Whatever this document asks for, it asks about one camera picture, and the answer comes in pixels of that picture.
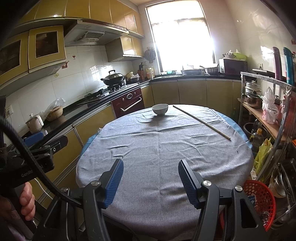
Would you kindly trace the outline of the bare left hand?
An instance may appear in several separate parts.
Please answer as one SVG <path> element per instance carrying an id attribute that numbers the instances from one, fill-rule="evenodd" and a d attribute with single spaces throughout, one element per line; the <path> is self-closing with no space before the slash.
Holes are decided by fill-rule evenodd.
<path id="1" fill-rule="evenodd" d="M 32 220 L 35 216 L 36 207 L 35 196 L 33 194 L 33 189 L 30 182 L 26 182 L 24 185 L 24 188 L 20 195 L 20 204 L 22 206 L 21 214 L 25 217 L 27 221 Z"/>

